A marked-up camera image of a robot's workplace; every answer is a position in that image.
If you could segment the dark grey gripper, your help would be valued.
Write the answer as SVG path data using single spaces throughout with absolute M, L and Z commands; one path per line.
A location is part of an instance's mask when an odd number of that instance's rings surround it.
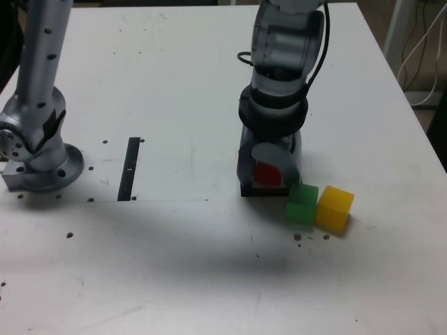
M 256 135 L 243 126 L 237 160 L 237 177 L 241 189 L 251 189 L 253 186 L 255 160 L 277 168 L 285 184 L 300 184 L 301 132 L 286 137 L 272 137 Z

